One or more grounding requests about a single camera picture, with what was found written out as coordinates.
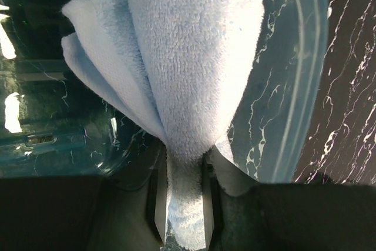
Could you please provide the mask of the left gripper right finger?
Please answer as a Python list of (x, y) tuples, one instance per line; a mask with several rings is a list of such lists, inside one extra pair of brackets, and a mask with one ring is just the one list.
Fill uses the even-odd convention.
[(203, 157), (208, 250), (374, 250), (375, 187), (258, 183), (217, 148)]

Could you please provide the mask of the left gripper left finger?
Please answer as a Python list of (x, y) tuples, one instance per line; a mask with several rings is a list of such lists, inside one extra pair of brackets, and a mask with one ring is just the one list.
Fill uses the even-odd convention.
[(1, 180), (2, 250), (159, 250), (166, 148), (152, 143), (114, 176)]

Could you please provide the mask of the light blue towel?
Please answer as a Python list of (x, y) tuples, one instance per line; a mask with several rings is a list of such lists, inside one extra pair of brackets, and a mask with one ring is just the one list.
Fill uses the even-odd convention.
[(63, 56), (94, 93), (167, 149), (167, 222), (205, 247), (202, 157), (226, 133), (253, 67), (263, 0), (71, 0)]

